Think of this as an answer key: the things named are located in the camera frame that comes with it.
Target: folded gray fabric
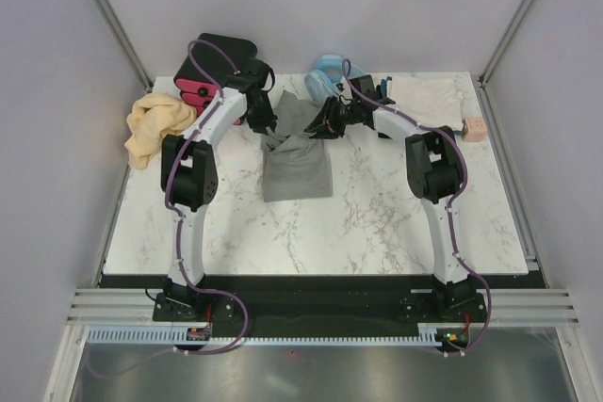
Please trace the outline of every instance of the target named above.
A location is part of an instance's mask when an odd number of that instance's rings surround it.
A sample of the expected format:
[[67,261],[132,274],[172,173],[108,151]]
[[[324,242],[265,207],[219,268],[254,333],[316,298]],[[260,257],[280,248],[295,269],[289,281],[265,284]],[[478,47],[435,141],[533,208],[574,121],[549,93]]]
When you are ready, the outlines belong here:
[[303,130],[320,111],[314,101],[298,100],[283,91],[274,109],[274,134],[262,136],[264,202],[325,198],[333,195],[331,165],[322,140]]

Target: metal bar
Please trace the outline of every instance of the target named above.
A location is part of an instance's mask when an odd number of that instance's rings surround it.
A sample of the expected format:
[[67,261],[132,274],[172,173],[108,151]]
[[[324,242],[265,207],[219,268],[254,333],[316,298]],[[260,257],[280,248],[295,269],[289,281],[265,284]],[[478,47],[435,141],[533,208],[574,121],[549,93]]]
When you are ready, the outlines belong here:
[[113,232],[115,231],[115,225],[117,224],[117,219],[120,214],[120,208],[122,207],[122,199],[123,193],[125,192],[125,188],[128,184],[128,178],[130,177],[130,167],[125,166],[125,171],[123,172],[122,182],[120,184],[120,189],[117,193],[117,198],[115,200],[115,207],[113,208],[113,214],[111,215],[111,220],[108,222],[106,226],[105,233],[103,234],[103,242],[101,246],[101,252],[99,259],[97,261],[96,271],[94,273],[94,277],[92,279],[92,287],[98,286],[101,282],[101,278],[103,276],[103,269],[105,267],[106,257],[109,254],[109,248],[111,247],[111,240],[113,239]]
[[513,18],[511,19],[511,22],[507,26],[505,33],[502,35],[502,38],[500,39],[496,50],[490,57],[488,64],[483,70],[483,73],[481,75],[481,81],[484,85],[487,84],[492,78],[492,74],[494,74],[494,71],[497,69],[498,63],[502,59],[502,56],[505,55],[505,52],[509,48],[509,45],[511,44],[515,34],[517,33],[517,30],[519,30],[519,27],[526,19],[526,15],[530,11],[533,4],[534,0],[521,0],[521,2],[519,3],[519,7],[517,7],[517,10],[515,11]]
[[113,38],[115,38],[116,42],[120,45],[125,56],[127,57],[132,69],[134,70],[135,75],[139,79],[140,83],[146,88],[147,92],[151,92],[153,88],[153,79],[149,76],[149,74],[144,69],[144,66],[140,62],[140,58],[137,55],[130,39],[128,39],[125,31],[123,30],[123,26],[120,23],[120,20],[115,14],[113,7],[109,3],[108,0],[93,0],[96,7],[99,9],[101,16],[105,20]]
[[55,364],[46,386],[44,402],[70,400],[87,336],[88,327],[65,327],[55,357]]
[[[578,325],[571,299],[562,289],[495,289],[492,300],[493,328]],[[67,324],[165,325],[153,322],[153,307],[153,302],[140,289],[79,289]],[[433,323],[430,326],[442,327]]]
[[603,402],[595,366],[587,361],[588,353],[582,329],[557,329],[563,357],[579,402]]
[[[507,198],[509,199],[511,213],[513,215],[515,227],[517,228],[517,233],[519,235],[519,240],[526,256],[526,260],[532,262],[536,260],[539,261],[538,247],[536,246],[536,241],[531,232],[530,222],[528,221],[528,216],[526,214],[523,198],[517,184],[517,178],[515,177],[515,172],[513,171],[511,159],[509,158],[509,153],[504,145],[504,140],[502,138],[500,128],[498,127],[496,120],[497,116],[491,102],[490,93],[488,92],[488,89],[484,89],[482,87],[476,76],[472,75],[472,79],[475,91],[478,95],[481,113],[486,120],[486,124],[488,125],[488,136],[490,137],[490,142],[492,143],[492,149],[494,151],[495,159],[497,160],[498,169],[500,170],[502,184],[505,188],[505,192],[507,193]],[[546,274],[544,272],[543,278],[546,282]]]

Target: yellow towel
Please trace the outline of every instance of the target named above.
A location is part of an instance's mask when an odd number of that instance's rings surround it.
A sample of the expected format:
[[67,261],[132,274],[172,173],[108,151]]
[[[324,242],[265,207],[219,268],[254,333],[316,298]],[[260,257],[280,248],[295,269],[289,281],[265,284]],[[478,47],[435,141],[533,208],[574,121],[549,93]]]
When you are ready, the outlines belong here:
[[194,108],[167,94],[151,93],[138,99],[126,119],[132,133],[125,142],[130,167],[146,169],[161,149],[163,138],[180,134],[195,118]]

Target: marble tabletop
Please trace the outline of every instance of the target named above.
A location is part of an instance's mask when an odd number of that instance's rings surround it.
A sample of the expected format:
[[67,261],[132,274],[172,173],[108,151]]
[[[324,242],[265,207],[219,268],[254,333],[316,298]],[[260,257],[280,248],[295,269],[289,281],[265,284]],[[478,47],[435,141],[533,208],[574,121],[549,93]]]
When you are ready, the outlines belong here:
[[[480,115],[467,72],[397,74],[451,78],[464,116]],[[279,75],[270,100],[284,89],[307,98],[303,74]],[[171,77],[155,91],[178,97]],[[458,199],[464,256],[478,272],[528,269],[488,139],[459,140],[469,184]],[[406,182],[404,148],[364,126],[326,143],[334,194],[327,199],[264,203],[260,137],[233,126],[216,153],[220,184],[204,227],[210,274],[429,274],[427,218]],[[105,274],[167,274],[172,260],[171,214],[159,186],[160,157],[131,170],[104,267]]]

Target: gray wall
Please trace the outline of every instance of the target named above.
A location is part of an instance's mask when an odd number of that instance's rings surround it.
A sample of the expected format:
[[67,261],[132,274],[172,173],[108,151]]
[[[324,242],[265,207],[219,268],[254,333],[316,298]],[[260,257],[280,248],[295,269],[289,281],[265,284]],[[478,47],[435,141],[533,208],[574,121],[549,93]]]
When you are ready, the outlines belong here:
[[0,0],[0,399],[41,400],[141,94],[91,0]]
[[202,31],[254,40],[277,72],[305,72],[325,52],[368,71],[480,72],[520,0],[110,1],[157,76],[174,74]]
[[603,375],[603,0],[537,0],[491,83],[546,271]]

